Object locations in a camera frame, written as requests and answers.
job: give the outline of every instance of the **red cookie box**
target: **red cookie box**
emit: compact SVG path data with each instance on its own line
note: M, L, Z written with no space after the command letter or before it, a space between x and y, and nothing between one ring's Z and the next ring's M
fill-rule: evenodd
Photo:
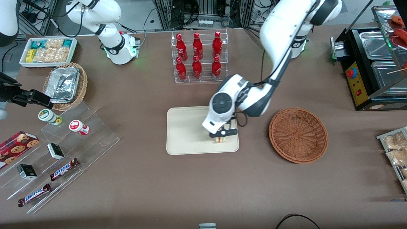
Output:
M0 144L0 169L39 143L35 135L20 131Z

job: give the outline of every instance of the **wicker basket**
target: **wicker basket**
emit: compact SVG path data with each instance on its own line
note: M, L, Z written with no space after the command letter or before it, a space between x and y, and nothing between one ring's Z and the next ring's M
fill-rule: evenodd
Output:
M81 71L76 98L72 103L54 103L53 109L55 109L55 110L66 111L68 108L71 108L73 106L80 104L82 102L83 98L85 97L86 87L88 86L88 77L86 75L86 72L83 70L83 68L79 64L76 64L76 63L64 64L64 65L58 66L57 68L68 68L68 67L75 67ZM43 93L45 93L50 76L51 76L51 73L48 74L48 77L45 80L44 86L42 87Z
M328 133L321 120L302 108L277 112L269 126L269 137L276 151L298 163L318 160L328 147Z

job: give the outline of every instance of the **snickers bar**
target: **snickers bar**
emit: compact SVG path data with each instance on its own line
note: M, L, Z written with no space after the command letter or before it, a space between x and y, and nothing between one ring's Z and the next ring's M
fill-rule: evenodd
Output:
M24 205L28 204L30 201L33 199L39 197L40 195L50 192L51 191L51 186L50 184L46 184L44 187L38 189L37 191L31 193L31 195L26 196L25 198L21 198L18 200L18 207L23 207Z
M63 174L65 174L66 172L68 172L69 170L71 170L74 166L76 166L77 164L79 164L78 160L76 158L74 158L72 161L70 161L68 164L64 165L62 168L60 168L59 170L57 170L55 173L51 174L51 181L56 180L58 177L62 176Z

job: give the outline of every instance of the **snack box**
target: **snack box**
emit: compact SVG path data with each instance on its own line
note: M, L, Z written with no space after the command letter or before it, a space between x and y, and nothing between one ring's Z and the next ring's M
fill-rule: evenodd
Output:
M72 40L71 46L69 48L68 52L68 58L66 58L65 62L53 62L53 63L38 63L38 62L27 62L26 57L28 54L28 51L32 49L32 44L33 42L38 42L38 41L43 41L47 39L64 39L64 40ZM72 62L72 59L74 57L75 49L77 46L77 40L73 37L36 37L36 38L30 38L27 41L27 44L24 48L24 52L21 55L20 58L20 65L26 68L49 68L49 67L56 67L60 66L63 64L68 64Z
M19 131L0 144L0 169L39 143L35 135Z

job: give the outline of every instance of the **small jar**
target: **small jar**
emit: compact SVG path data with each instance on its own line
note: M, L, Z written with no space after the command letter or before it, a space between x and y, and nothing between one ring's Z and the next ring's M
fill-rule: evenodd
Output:
M78 132L81 135L87 135L89 133L89 126L85 126L85 124L79 120L73 120L69 124L69 129L73 132Z
M53 125L59 125L62 122L62 117L55 114L49 109L43 109L38 113L38 119Z

